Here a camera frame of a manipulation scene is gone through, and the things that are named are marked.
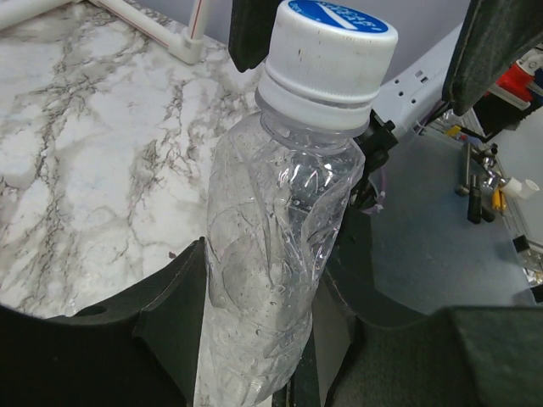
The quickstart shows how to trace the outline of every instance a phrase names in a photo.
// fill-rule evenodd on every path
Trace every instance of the clear plastic bottle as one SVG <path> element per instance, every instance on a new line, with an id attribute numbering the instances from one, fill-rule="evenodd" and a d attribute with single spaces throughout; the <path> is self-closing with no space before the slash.
<path id="1" fill-rule="evenodd" d="M 377 21 L 381 31 L 322 22 L 345 10 Z M 261 112 L 221 137 L 210 178 L 205 323 L 212 397 L 221 407 L 255 405 L 294 373 L 311 333 L 319 278 L 363 169 L 352 138 L 366 129 L 396 41 L 392 27 L 349 8 L 300 0 L 279 6 L 255 95 Z M 381 72 L 316 64 L 368 43 Z M 358 84 L 336 77 L 361 72 L 372 75 Z"/>

